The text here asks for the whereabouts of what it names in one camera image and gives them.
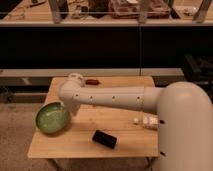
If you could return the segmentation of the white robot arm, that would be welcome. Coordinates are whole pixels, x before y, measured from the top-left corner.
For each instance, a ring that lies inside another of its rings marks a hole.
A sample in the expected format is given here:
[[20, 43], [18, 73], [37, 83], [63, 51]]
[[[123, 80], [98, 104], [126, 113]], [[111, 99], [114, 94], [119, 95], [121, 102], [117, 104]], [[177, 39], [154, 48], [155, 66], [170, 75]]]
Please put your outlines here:
[[82, 104], [156, 114], [160, 171], [213, 171], [213, 103], [194, 83], [89, 88], [82, 75], [72, 73], [58, 98], [72, 114]]

